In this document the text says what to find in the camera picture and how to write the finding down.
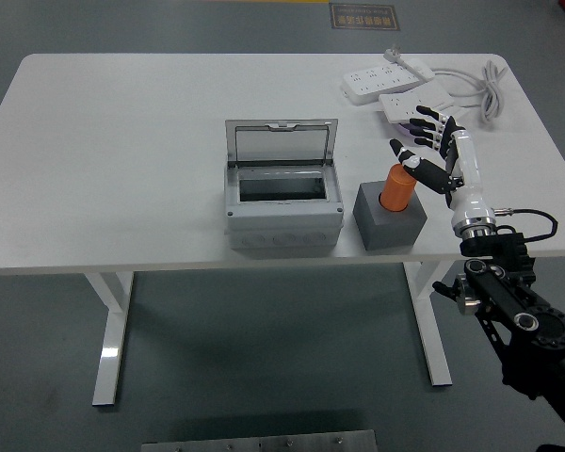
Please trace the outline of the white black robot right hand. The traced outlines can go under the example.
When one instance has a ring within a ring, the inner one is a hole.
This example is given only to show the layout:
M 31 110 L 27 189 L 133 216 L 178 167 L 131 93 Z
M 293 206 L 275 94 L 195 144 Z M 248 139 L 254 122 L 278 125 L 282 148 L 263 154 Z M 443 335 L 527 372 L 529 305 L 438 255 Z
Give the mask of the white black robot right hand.
M 421 116 L 410 119 L 414 143 L 437 152 L 444 166 L 426 160 L 393 138 L 390 147 L 398 162 L 417 182 L 444 195 L 453 212 L 451 225 L 457 237 L 496 234 L 495 213 L 483 198 L 475 145 L 469 132 L 452 116 L 423 105 L 416 110 Z

